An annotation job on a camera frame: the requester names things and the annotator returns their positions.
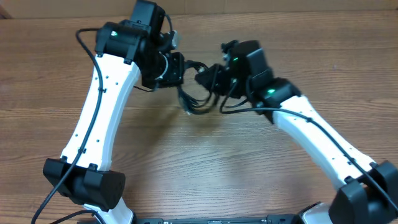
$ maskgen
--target wood grain surface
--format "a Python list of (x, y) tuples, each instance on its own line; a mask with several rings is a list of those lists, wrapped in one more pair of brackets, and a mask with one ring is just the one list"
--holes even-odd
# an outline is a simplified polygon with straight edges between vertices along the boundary
[[(44, 161), (59, 157), (78, 121), (93, 66), (75, 31), (121, 19), (0, 21), (0, 223), (30, 223), (51, 189)], [(185, 58), (208, 65), (222, 62), (222, 42), (260, 40), (275, 74), (293, 81), (349, 142), (398, 165), (398, 11), (172, 19)], [(94, 34), (83, 38), (93, 48)], [(206, 96), (193, 74), (184, 88)], [(189, 116), (175, 89), (133, 91), (113, 170), (126, 174), (123, 197), (140, 217), (261, 217), (335, 196), (305, 151), (266, 119)], [(57, 194), (38, 223), (79, 209)]]

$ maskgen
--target robotic arm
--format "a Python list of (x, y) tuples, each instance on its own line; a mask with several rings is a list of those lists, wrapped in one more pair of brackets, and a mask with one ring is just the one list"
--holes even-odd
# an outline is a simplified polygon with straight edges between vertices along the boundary
[[(170, 32), (162, 34), (165, 17), (170, 22)], [(61, 195), (95, 211), (101, 224), (352, 224), (389, 223), (397, 218), (394, 206), (398, 203), (398, 170), (389, 162), (377, 165), (360, 153), (315, 111), (293, 84), (275, 78), (257, 41), (223, 44), (226, 65), (210, 68), (200, 62), (185, 61), (180, 52), (171, 53), (177, 48), (177, 42), (178, 35), (169, 17), (161, 7), (149, 1), (138, 1), (130, 20), (119, 24), (108, 22), (97, 32), (94, 61), (101, 72), (95, 67), (80, 120), (60, 159), (47, 159), (44, 165), (44, 176), (52, 185), (59, 185), (56, 190)], [(176, 86), (180, 91), (188, 67), (195, 67), (199, 71), (196, 81), (216, 95), (213, 106), (219, 96), (226, 96), (220, 108), (222, 113), (256, 111), (291, 135), (331, 180), (338, 192), (333, 203), (330, 206), (318, 203), (298, 215), (264, 218), (144, 221), (135, 217), (122, 199), (125, 175), (110, 170), (114, 137), (123, 108), (140, 74), (142, 85), (147, 88)], [(98, 92), (102, 97), (96, 122), (82, 149), (81, 142), (85, 140), (96, 111)], [(229, 97), (243, 96), (252, 104), (252, 109), (223, 111)], [(188, 99), (183, 102), (184, 108), (187, 103), (199, 108), (193, 98), (184, 99)]]

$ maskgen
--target beige wall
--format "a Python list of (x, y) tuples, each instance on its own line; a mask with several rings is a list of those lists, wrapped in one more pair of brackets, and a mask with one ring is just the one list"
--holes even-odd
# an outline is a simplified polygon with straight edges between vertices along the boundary
[[(397, 9), (398, 0), (154, 0), (169, 14)], [(130, 15), (135, 0), (0, 0), (13, 18)]]

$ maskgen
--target wooden table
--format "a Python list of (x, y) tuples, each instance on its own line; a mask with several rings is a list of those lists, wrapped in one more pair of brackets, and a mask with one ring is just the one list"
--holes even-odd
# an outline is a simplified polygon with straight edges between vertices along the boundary
[[(0, 21), (0, 223), (30, 223), (52, 188), (44, 161), (59, 157), (72, 135), (93, 69), (75, 31), (122, 19)], [(398, 165), (398, 11), (172, 19), (185, 58), (208, 65), (222, 62), (222, 42), (260, 40), (275, 74), (293, 81), (348, 141)], [(94, 34), (83, 38), (93, 48)], [(193, 74), (184, 88), (206, 95)], [(335, 196), (305, 151), (266, 119), (189, 116), (175, 89), (133, 91), (113, 170), (126, 174), (123, 197), (140, 217), (261, 217)], [(38, 223), (79, 209), (57, 194)]]

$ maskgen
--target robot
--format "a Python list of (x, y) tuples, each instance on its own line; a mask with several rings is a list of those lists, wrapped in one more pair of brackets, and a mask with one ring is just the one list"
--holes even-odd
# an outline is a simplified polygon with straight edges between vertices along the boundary
[[(170, 32), (160, 32), (164, 19)], [(94, 56), (80, 39), (81, 32), (96, 31)], [(185, 60), (171, 19), (154, 2), (138, 0), (132, 16), (120, 23), (107, 22), (100, 29), (81, 29), (76, 37), (94, 63), (93, 79), (75, 132), (59, 159), (47, 159), (43, 173), (54, 189), (32, 219), (36, 219), (59, 192), (91, 213), (100, 224), (202, 224), (217, 223), (390, 223), (398, 217), (398, 170), (386, 161), (377, 164), (340, 136), (311, 106), (307, 97), (287, 79), (278, 78), (268, 66), (258, 41), (222, 44), (225, 65), (207, 67)], [(200, 101), (186, 94), (181, 85), (187, 69), (210, 95)], [(142, 86), (156, 91), (177, 88), (187, 113), (204, 114), (215, 109), (220, 98), (223, 114), (255, 111), (289, 134), (312, 157), (331, 180), (336, 197), (331, 204), (316, 203), (298, 214), (259, 218), (189, 220), (140, 219), (122, 198), (126, 177), (111, 171), (113, 142), (123, 108), (140, 75)], [(229, 98), (246, 98), (225, 107)], [(226, 110), (250, 103), (252, 108)]]

